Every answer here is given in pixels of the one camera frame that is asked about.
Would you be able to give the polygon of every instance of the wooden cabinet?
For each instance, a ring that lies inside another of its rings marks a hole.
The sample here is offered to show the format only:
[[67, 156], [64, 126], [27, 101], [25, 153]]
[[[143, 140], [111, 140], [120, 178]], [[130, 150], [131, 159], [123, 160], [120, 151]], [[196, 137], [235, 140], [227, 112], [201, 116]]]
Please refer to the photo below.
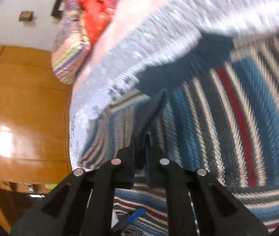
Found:
[[29, 198], [25, 184], [44, 194], [71, 172], [71, 86], [54, 76], [50, 56], [0, 46], [0, 224], [7, 232], [25, 211], [16, 202]]

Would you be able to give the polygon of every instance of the blue striped fabric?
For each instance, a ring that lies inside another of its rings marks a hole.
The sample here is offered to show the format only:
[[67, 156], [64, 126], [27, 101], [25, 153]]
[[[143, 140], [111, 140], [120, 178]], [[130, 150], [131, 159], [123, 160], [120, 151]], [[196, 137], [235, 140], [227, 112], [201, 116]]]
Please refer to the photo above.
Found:
[[[219, 53], [215, 43], [232, 41], [223, 58], [226, 51]], [[200, 43], [177, 62], [154, 67], [153, 73], [148, 67], [137, 89], [108, 104], [80, 165], [96, 169], [128, 146], [139, 104], [166, 88], [168, 103], [150, 131], [153, 145], [185, 169], [207, 166], [272, 232], [279, 225], [279, 32], [233, 40], [207, 34]], [[133, 190], [116, 189], [114, 210], [121, 217], [140, 207], [146, 214], [130, 230], [167, 235], [165, 191], [148, 188], [137, 175]]]

